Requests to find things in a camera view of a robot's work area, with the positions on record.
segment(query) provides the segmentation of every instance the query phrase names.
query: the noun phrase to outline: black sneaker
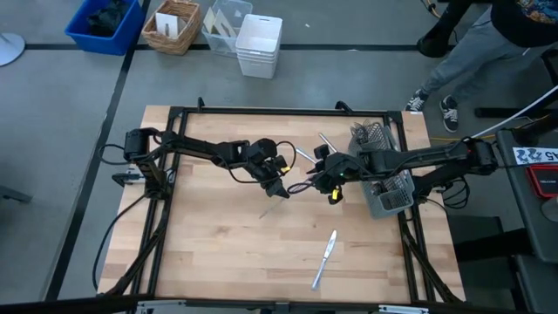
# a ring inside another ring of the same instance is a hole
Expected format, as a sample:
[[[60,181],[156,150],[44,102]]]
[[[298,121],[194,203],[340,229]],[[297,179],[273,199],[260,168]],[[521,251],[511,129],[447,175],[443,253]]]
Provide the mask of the black sneaker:
[[[455,133],[457,131],[457,102],[452,96],[446,96],[444,100],[439,102],[439,109],[444,115],[444,127],[447,132]]]
[[[417,90],[413,95],[411,100],[405,106],[405,111],[411,111],[415,113],[421,113],[425,102],[428,99],[428,95],[421,89]]]

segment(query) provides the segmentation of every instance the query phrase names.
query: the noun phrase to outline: blue plastic crate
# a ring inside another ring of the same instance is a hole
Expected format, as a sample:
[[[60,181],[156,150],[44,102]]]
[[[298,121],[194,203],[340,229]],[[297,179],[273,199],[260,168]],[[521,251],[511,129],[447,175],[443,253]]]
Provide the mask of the blue plastic crate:
[[[85,0],[66,27],[65,34],[70,36],[80,49],[122,56],[126,53],[132,41],[137,38],[146,18],[138,0],[124,0],[130,4],[130,8],[112,37],[104,38],[89,34],[87,17],[97,10],[105,8],[110,1]]]

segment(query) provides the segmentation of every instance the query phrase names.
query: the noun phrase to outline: gray floor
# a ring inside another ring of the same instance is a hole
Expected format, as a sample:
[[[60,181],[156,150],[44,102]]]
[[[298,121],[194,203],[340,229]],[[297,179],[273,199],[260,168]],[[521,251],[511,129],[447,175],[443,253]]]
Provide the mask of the gray floor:
[[[159,3],[153,0],[150,12]],[[211,3],[200,1],[204,11]],[[4,0],[0,31],[18,32],[29,44],[72,43],[64,28],[79,4]],[[414,44],[436,22],[416,0],[253,4],[256,14],[284,19],[284,44]],[[484,8],[470,9],[457,29],[460,38]],[[14,64],[0,68],[0,184],[34,196],[28,205],[0,201],[0,303],[41,298],[122,62],[122,57],[82,51],[26,51]],[[281,51],[276,77],[264,80],[243,77],[235,59],[210,51],[189,51],[184,57],[136,51],[108,142],[121,144],[124,133],[139,125],[145,106],[191,106],[199,96],[208,106],[331,108],[341,99],[355,109],[399,110],[438,62],[412,51]],[[436,103],[453,85],[432,95],[426,108],[432,137],[450,137]],[[474,107],[524,106],[550,86],[539,61],[511,85],[494,82],[486,94],[461,106],[461,126],[451,137],[497,122],[474,118]],[[91,267],[119,204],[122,189],[110,178],[119,170],[105,165],[99,169],[62,298],[94,295]],[[453,214],[498,215],[505,229],[521,226],[505,174],[472,177],[470,182],[470,205]],[[467,287],[466,294],[481,304],[509,304],[501,291]]]

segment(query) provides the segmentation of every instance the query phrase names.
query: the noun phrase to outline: wooden tabletop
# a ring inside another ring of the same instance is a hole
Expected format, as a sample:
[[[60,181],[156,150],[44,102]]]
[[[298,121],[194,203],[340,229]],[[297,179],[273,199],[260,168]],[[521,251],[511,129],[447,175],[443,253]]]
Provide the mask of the wooden tabletop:
[[[164,130],[169,106],[148,106],[141,127]],[[409,149],[428,147],[421,114],[403,113]],[[307,152],[324,133],[340,151],[350,141],[354,117],[189,114],[186,136],[213,142],[289,140]],[[289,162],[292,148],[278,147]],[[284,186],[304,181],[313,165],[298,156],[283,178]],[[424,174],[432,169],[418,169]],[[240,180],[251,180],[235,170]],[[143,185],[126,186],[120,210],[143,194]],[[432,193],[435,201],[441,196]],[[308,189],[279,202],[258,184],[239,184],[209,161],[180,157],[167,238],[157,282],[157,297],[283,300],[359,303],[407,303],[405,262],[396,216],[372,220],[358,183],[344,185],[344,200],[331,206],[326,195]],[[110,289],[136,257],[148,200],[116,223],[99,283]],[[465,299],[445,212],[420,205],[429,259],[453,293]],[[337,243],[318,291],[310,290],[331,231]],[[142,291],[146,289],[150,262]],[[420,267],[415,263],[419,295],[425,298]]]

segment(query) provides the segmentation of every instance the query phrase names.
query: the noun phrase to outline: butter knife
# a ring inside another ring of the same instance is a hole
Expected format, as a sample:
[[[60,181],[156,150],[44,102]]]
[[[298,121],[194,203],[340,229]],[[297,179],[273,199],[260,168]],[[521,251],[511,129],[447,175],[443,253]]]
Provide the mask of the butter knife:
[[[312,283],[312,290],[317,290],[317,287],[320,284],[320,279],[322,279],[323,269],[325,268],[325,263],[330,258],[331,251],[335,246],[335,240],[337,239],[337,230],[333,230],[331,233],[330,240],[328,241],[328,246],[325,247],[325,253],[323,253],[322,264],[320,264],[320,269],[317,270],[316,278],[314,278],[314,282]]]

